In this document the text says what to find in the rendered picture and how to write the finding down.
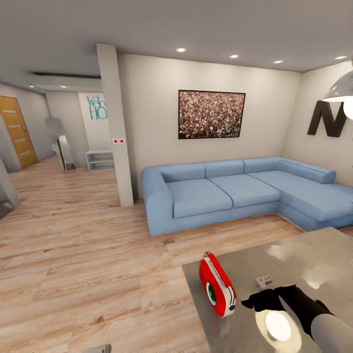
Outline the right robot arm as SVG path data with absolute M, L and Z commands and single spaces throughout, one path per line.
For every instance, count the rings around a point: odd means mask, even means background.
M 255 278 L 257 293 L 250 295 L 241 304 L 262 310 L 283 310 L 295 320 L 300 328 L 309 334 L 322 353 L 353 353 L 353 328 L 332 314 L 320 301 L 314 301 L 303 293 L 296 284 L 268 289 L 273 282 L 269 275 Z

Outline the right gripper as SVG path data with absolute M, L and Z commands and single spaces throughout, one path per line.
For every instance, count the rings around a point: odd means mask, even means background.
M 254 308 L 256 312 L 260 312 L 265 309 L 276 310 L 269 300 L 269 293 L 271 291 L 272 289 L 267 289 L 259 293 L 250 295 L 247 300 L 241 301 L 241 304 L 247 308 Z

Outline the radio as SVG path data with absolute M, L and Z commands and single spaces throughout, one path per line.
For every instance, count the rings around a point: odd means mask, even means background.
M 212 253 L 201 260 L 199 269 L 202 285 L 220 317 L 232 314 L 237 304 L 237 293 L 224 269 Z

